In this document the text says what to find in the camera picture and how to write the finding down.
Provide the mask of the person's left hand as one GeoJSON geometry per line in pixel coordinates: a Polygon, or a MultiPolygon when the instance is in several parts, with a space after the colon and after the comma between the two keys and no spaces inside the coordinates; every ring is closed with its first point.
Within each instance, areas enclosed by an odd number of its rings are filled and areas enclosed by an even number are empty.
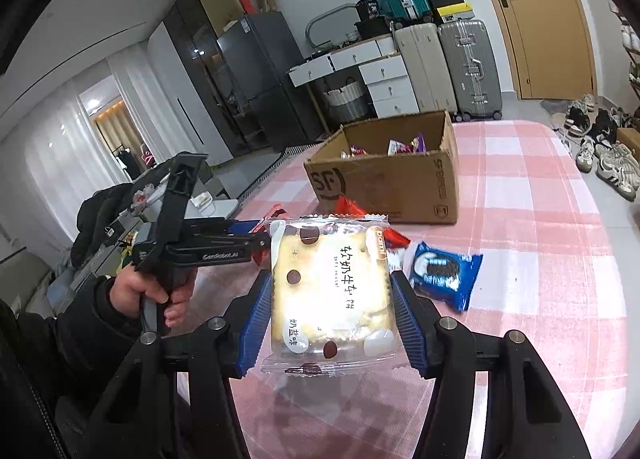
{"type": "Polygon", "coordinates": [[[165,323],[169,329],[175,328],[186,317],[197,273],[195,268],[190,269],[186,280],[168,294],[154,276],[140,273],[134,269],[134,265],[129,264],[115,277],[108,298],[116,312],[131,319],[139,317],[142,299],[150,299],[160,305],[167,304],[164,309],[165,323]]]}

